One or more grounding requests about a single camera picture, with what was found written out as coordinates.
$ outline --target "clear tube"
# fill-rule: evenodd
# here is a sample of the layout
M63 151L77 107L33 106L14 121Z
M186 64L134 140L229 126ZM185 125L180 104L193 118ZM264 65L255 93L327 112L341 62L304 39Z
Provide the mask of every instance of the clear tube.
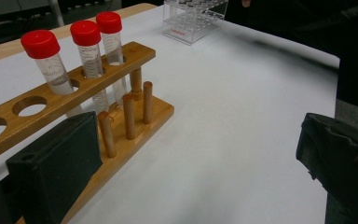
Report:
M83 64L84 74L89 78L101 77L103 75L103 65L101 61L100 48L97 45L93 46L77 46L80 54L80 59ZM92 97L95 111L100 114L103 111L109 111L109 104L107 102L106 90L100 91Z
M40 72L43 74L50 89L59 95L66 95L74 92L71 80L63 66L60 54L55 54L45 59L35 59ZM66 117L72 117L83 113L80 105L72 109L66 114Z
M121 47L121 37L120 32L115 34L104 34L103 37L103 46L105 50L106 60L110 65L120 65L124 63L124 56ZM116 81L112 85L113 94L115 96L115 101L118 106L122 108L123 100L122 97L127 93L127 84L126 78L123 77L121 80Z

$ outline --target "test tube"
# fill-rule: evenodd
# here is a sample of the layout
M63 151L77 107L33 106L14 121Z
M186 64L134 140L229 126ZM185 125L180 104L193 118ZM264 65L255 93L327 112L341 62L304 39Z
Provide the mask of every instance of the test tube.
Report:
M97 15L96 21L102 33L106 61L110 65L123 64L124 57L120 37L120 31L122 29L120 16L111 11L101 12ZM112 88L115 101L122 108L122 97L127 93L126 77L113 83Z
M71 34L80 54L84 75L88 78L101 77L103 65L98 43L101 34L98 25L93 21L77 21L71 25ZM95 111L100 114L109 111L106 90L100 91L92 97Z
M55 35L48 30L35 30L21 38L21 44L30 58L33 58L43 74L50 89L59 95L74 92L72 82L63 66L60 56L60 45ZM83 113L80 105L69 111L66 116L72 117Z

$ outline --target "wooden support post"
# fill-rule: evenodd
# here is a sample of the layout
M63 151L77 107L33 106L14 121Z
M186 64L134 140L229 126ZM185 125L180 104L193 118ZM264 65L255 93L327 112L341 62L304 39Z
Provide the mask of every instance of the wooden support post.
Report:
M123 96L123 106L126 136L127 139L131 140L135 138L135 117L133 115L133 98L131 94L125 94Z
M153 83L144 82L144 124L152 121Z
M110 127L110 116L106 111L98 115L98 121L101 129L101 136L108 158L114 158L117 155L115 142L113 141L112 128Z
M142 100L142 69L130 73L131 93L134 101Z

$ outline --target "red screw cap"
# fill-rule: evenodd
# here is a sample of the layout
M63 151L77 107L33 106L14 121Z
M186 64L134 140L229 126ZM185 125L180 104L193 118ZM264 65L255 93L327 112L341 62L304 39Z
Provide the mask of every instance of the red screw cap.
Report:
M121 31L120 16L111 11L101 12L97 15L97 24L104 34L115 34Z
M101 41L100 29L93 21L77 21L71 25L75 44L83 47L93 46Z
M33 59L49 58L60 51L57 38L48 30L36 30L23 35L21 44Z

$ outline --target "white table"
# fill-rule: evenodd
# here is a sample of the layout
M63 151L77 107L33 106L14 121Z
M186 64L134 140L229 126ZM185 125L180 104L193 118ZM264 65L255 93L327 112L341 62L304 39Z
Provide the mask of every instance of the white table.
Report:
M121 36L157 51L143 79L175 113L71 222L324 223L296 146L307 112L334 116L337 75L310 61L338 59L229 22L187 46L161 33L162 9L124 19ZM60 44L67 70L81 65L71 37ZM25 53L0 60L0 104L42 83Z

